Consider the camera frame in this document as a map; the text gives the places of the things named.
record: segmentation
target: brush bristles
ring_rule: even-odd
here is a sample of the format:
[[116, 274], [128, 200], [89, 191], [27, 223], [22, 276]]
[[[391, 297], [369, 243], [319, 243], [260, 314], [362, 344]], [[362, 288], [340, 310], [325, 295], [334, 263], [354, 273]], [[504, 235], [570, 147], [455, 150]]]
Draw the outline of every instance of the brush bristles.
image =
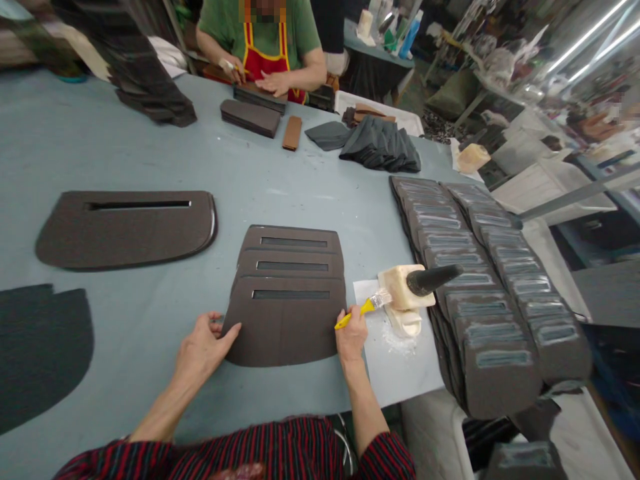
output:
[[392, 300], [393, 298], [387, 289], [380, 289], [371, 297], [371, 303], [376, 309], [391, 303]]

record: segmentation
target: green t-shirt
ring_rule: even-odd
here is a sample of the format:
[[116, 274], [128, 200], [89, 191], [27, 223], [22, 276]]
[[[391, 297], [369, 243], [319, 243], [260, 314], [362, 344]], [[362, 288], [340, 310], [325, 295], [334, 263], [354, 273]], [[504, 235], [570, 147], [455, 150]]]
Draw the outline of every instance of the green t-shirt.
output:
[[[205, 0], [198, 28], [242, 61], [245, 56], [245, 31], [239, 13], [241, 1]], [[278, 31], [277, 23], [254, 23], [253, 45], [266, 55], [278, 55]], [[304, 67], [302, 57], [320, 47], [309, 0], [287, 0], [287, 51], [291, 70]]]

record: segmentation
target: blue bottle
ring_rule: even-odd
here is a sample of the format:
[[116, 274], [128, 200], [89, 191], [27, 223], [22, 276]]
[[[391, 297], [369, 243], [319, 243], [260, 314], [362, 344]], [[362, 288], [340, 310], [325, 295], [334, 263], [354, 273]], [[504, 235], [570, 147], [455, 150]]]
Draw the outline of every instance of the blue bottle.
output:
[[409, 55], [409, 50], [411, 50], [411, 46], [413, 45], [413, 40], [415, 40], [415, 36], [418, 33], [418, 28], [420, 28], [421, 21], [422, 21], [422, 10], [418, 10], [418, 13], [415, 14], [415, 18], [411, 22], [409, 33], [405, 37], [405, 41], [402, 43], [402, 47], [400, 47], [400, 52], [398, 52], [398, 57], [402, 59], [406, 59], [407, 56]]

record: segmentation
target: paintbrush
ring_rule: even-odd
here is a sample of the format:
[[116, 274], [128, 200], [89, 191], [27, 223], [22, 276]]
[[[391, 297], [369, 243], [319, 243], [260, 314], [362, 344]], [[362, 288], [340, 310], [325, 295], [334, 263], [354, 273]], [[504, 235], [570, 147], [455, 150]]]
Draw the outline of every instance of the paintbrush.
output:
[[[378, 308], [391, 303], [393, 298], [391, 298], [391, 294], [387, 289], [380, 289], [376, 293], [374, 293], [371, 298], [368, 298], [365, 304], [360, 308], [360, 315], [364, 315], [366, 312], [378, 310]], [[351, 314], [346, 314], [342, 320], [335, 324], [334, 329], [339, 330], [344, 328], [351, 320]]]

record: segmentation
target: white paper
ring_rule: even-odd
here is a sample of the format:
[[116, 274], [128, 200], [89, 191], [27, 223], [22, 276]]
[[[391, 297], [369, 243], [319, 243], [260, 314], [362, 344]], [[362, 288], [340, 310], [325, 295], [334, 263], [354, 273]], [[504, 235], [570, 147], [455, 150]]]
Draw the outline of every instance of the white paper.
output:
[[[458, 166], [458, 157], [460, 156], [460, 142], [458, 142], [458, 140], [456, 140], [455, 138], [450, 138], [449, 140], [451, 141], [451, 167], [456, 170], [456, 172], [460, 172], [460, 167]], [[460, 172], [460, 175], [464, 175], [465, 177], [468, 177], [470, 179], [478, 180], [478, 182], [480, 183], [485, 182], [484, 180], [482, 180], [482, 177], [477, 171], [473, 173]]]
[[171, 76], [172, 79], [178, 78], [183, 73], [186, 73], [186, 70], [182, 70], [180, 67], [176, 67], [175, 65], [170, 65], [168, 63], [160, 62], [162, 66], [165, 68], [167, 73]]
[[[378, 280], [353, 282], [357, 304], [364, 304], [378, 288]], [[365, 342], [367, 368], [381, 407], [444, 387], [427, 310], [421, 309], [420, 315], [422, 331], [412, 339], [395, 334], [384, 309], [365, 316], [369, 330]]]

